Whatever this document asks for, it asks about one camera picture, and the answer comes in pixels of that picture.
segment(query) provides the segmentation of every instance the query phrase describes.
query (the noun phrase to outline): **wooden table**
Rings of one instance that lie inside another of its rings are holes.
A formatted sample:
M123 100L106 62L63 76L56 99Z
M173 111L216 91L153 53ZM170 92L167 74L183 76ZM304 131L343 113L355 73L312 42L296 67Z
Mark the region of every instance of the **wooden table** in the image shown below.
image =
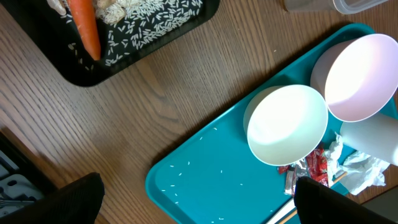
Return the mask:
M98 223L172 223L149 169L325 37L363 22L398 39L398 1L353 16L289 14L277 0L221 1L212 20L92 88L66 82L0 5L0 128L58 187L99 172ZM398 185L391 166L386 187Z

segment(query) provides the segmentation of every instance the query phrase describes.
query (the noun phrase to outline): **candy wrapper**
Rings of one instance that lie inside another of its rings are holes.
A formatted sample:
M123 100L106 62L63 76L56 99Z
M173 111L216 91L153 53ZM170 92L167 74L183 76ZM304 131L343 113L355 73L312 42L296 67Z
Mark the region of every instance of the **candy wrapper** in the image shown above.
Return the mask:
M286 172L285 194L294 196L299 177L309 176L328 186L327 161L322 147L317 147L304 159L289 166L278 167L279 174Z

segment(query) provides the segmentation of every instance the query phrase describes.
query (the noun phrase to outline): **crumpled tissue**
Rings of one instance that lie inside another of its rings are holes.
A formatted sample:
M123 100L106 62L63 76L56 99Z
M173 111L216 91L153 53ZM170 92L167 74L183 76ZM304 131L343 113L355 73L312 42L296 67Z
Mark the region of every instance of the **crumpled tissue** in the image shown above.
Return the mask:
M340 180L347 190L353 195L359 194L366 187L385 186L383 172L390 163L363 152L356 151L348 156L343 165L339 165L338 158L343 150L343 138L336 133L336 141L330 144L329 150L325 151L328 160L329 183L333 175L339 177L344 172L347 175Z

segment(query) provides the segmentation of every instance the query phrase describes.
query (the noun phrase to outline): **carrot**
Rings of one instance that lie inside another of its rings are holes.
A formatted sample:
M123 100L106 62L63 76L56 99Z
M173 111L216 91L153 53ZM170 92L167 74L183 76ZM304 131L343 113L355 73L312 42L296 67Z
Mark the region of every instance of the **carrot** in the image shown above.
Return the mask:
M92 0L68 0L73 20L86 51L94 60L101 59L101 45Z

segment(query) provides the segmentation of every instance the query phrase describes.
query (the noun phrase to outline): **teal tray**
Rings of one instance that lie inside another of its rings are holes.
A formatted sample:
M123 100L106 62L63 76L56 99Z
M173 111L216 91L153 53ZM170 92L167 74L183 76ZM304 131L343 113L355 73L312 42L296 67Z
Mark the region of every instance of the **teal tray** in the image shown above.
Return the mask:
M251 153L243 131L244 110L267 87L309 85L312 68L324 51L373 33L364 24L343 27L225 111L149 171L149 198L179 223L266 222L290 196L283 193L285 175L279 175L276 167L260 162ZM398 118L393 99L381 112ZM340 126L341 121L329 114L322 139L326 146L335 139L334 132L339 132ZM353 151L345 146L339 162ZM343 195L348 193L341 184L333 189ZM296 215L288 223L300 220Z

